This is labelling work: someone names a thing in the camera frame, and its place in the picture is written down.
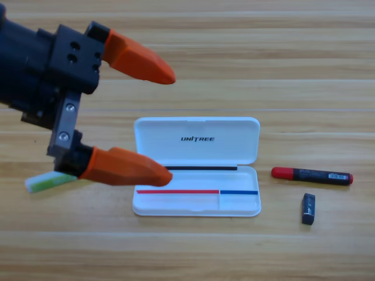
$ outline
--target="marker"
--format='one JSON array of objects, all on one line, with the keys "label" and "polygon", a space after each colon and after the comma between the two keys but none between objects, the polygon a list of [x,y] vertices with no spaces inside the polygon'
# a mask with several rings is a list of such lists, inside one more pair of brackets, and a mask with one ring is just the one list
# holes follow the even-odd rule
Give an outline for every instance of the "marker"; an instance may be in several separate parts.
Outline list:
[{"label": "marker", "polygon": [[353,183],[353,175],[349,173],[275,167],[271,174],[276,179],[300,180],[311,183],[327,183],[339,186],[348,186]]}]

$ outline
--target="white case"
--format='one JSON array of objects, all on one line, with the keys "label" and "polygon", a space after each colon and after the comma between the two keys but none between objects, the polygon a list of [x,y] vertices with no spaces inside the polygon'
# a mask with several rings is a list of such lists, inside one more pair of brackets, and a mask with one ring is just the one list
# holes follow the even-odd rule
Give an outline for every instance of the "white case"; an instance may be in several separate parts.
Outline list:
[{"label": "white case", "polygon": [[137,152],[173,168],[167,186],[135,187],[136,214],[252,217],[261,211],[257,172],[238,166],[257,159],[258,120],[149,117],[134,129]]}]

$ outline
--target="marker label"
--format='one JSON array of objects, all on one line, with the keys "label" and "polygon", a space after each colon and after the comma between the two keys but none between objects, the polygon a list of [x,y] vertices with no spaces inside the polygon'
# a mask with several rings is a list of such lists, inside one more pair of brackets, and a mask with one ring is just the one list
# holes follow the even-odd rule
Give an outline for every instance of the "marker label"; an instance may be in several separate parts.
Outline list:
[{"label": "marker label", "polygon": [[335,180],[347,180],[349,177],[342,174],[329,174],[328,178]]}]

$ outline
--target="red marker cap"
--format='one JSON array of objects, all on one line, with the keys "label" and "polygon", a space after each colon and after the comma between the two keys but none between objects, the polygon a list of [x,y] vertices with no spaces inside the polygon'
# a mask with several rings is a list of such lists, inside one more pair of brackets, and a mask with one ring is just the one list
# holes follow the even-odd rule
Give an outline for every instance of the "red marker cap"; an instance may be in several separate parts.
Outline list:
[{"label": "red marker cap", "polygon": [[293,168],[274,167],[271,175],[276,179],[293,180]]}]

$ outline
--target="red stripe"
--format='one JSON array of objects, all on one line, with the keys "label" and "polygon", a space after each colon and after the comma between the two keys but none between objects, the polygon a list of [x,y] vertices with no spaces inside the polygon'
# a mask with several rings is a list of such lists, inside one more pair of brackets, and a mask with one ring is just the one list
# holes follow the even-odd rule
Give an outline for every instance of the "red stripe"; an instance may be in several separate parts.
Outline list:
[{"label": "red stripe", "polygon": [[218,190],[137,190],[139,194],[218,194]]}]

